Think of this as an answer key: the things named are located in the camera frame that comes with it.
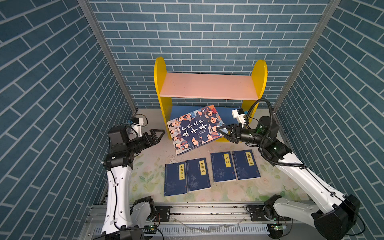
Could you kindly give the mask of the blue book yellow label Yijing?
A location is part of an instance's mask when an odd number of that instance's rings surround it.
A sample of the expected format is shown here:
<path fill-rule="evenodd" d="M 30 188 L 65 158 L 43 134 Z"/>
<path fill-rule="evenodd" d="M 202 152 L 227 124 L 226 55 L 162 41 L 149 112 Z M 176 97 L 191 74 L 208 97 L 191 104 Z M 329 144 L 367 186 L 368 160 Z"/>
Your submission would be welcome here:
<path fill-rule="evenodd" d="M 228 182 L 237 179 L 231 152 L 211 153 L 214 182 Z"/>

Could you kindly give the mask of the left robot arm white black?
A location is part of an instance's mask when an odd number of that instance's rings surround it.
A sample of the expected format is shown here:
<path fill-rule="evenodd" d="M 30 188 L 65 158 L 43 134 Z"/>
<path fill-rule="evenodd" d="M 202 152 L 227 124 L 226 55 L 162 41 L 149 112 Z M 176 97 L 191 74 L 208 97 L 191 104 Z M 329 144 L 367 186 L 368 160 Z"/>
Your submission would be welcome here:
<path fill-rule="evenodd" d="M 102 240 L 143 240 L 146 221 L 157 212 L 151 197 L 141 198 L 130 207 L 130 180 L 135 156 L 158 144 L 165 131 L 151 129 L 140 135 L 133 129 L 135 137 L 131 139 L 130 129 L 120 125 L 108 132 L 110 148 L 103 163 L 108 177 L 108 199 Z"/>

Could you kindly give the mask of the colourful illustrated thick book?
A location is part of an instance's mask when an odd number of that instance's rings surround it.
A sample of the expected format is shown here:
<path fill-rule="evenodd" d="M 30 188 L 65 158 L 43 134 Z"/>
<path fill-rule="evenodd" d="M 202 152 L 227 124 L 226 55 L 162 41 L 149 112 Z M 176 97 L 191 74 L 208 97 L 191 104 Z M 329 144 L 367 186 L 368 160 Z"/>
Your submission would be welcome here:
<path fill-rule="evenodd" d="M 218 128 L 224 126 L 213 105 L 194 110 L 167 121 L 176 155 L 194 150 L 222 137 Z"/>

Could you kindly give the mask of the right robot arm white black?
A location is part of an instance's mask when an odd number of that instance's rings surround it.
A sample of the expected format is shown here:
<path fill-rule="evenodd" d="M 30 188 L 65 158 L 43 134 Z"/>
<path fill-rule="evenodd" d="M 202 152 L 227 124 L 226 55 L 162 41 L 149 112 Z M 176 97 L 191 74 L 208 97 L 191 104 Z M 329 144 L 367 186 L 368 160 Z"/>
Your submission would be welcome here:
<path fill-rule="evenodd" d="M 260 102 L 267 104 L 269 115 L 261 117 L 253 129 L 249 119 Z M 362 220 L 359 216 L 360 200 L 336 190 L 310 170 L 289 147 L 277 139 L 279 129 L 271 103 L 267 99 L 259 99 L 250 107 L 243 124 L 218 127 L 217 131 L 231 143 L 243 142 L 249 147 L 257 147 L 265 161 L 289 176 L 313 200 L 310 205 L 273 195 L 264 203 L 266 219 L 277 221 L 288 217 L 298 220 L 315 228 L 327 240 L 351 236 L 350 230 L 357 221 Z"/>

